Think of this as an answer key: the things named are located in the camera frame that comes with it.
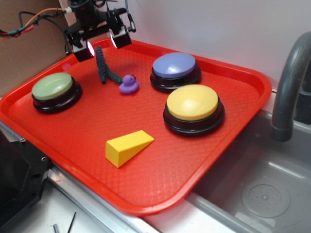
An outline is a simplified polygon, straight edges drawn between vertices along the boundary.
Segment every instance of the yellow wedge block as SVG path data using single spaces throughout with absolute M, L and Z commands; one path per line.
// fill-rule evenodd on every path
M 106 141 L 106 159 L 121 167 L 155 139 L 143 130 Z

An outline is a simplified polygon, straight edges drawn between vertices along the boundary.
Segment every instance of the red tray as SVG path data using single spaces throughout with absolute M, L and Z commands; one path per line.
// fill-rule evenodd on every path
M 5 95 L 0 100 L 0 120 L 100 197 L 137 216 L 160 212 L 182 200 L 271 94 L 270 82 L 256 71 L 194 56 L 202 70 L 200 84 L 217 92 L 225 121 L 207 136 L 177 136 L 164 125 L 168 94 L 150 84 L 154 60 L 174 51 L 137 41 L 120 50 L 110 39 L 93 46 L 98 45 L 113 72 L 137 77 L 137 92 L 121 94 L 110 79 L 102 84 L 96 59 L 78 63 L 71 55 Z M 56 72 L 73 76 L 83 89 L 82 97 L 63 112 L 41 114 L 33 107 L 31 89 Z M 115 168 L 105 159 L 105 142 L 138 130 L 154 137 L 154 142 Z

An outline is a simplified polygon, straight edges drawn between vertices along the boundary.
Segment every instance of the gray faucet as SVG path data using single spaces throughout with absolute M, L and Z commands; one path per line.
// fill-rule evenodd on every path
M 311 32 L 295 42 L 277 88 L 271 121 L 271 136 L 288 141 L 293 133 L 293 119 L 311 124 Z

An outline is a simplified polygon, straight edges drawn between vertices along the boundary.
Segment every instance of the sink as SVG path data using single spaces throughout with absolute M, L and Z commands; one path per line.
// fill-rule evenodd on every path
M 237 232 L 310 232 L 311 127 L 295 122 L 292 139 L 277 142 L 270 121 L 261 110 L 188 199 L 197 195 L 197 205 Z

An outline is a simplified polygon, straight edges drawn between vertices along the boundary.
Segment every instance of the purple rubber duck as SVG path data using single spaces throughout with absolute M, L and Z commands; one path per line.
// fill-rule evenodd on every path
M 123 83 L 119 86 L 119 90 L 124 94 L 130 94 L 137 91 L 139 88 L 139 82 L 136 81 L 134 75 L 125 75 L 123 77 Z

